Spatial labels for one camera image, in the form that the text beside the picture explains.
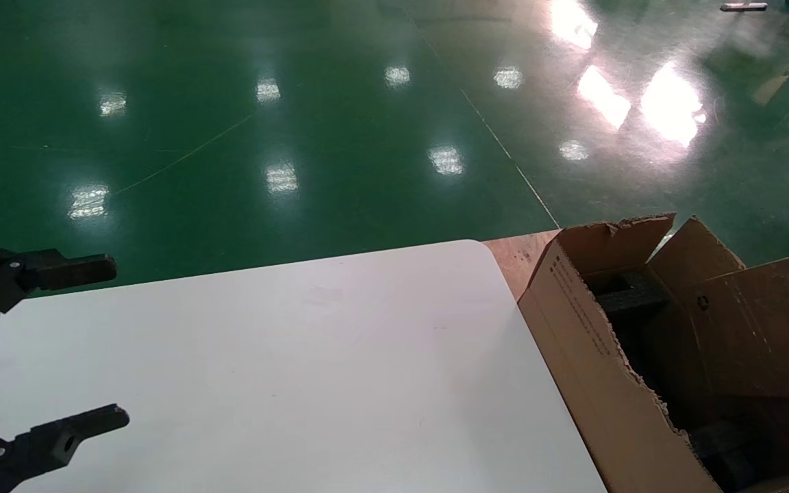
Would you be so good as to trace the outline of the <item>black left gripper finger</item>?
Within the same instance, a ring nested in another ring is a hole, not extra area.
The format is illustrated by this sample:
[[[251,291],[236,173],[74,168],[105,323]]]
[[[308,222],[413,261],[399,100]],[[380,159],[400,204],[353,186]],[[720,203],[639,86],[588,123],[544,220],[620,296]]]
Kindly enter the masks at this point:
[[[56,249],[22,253],[0,249],[0,315],[37,290],[106,283],[117,274],[118,266],[109,255],[66,258]]]
[[[106,405],[32,427],[13,440],[0,438],[0,492],[65,468],[85,440],[127,427],[129,414]]]

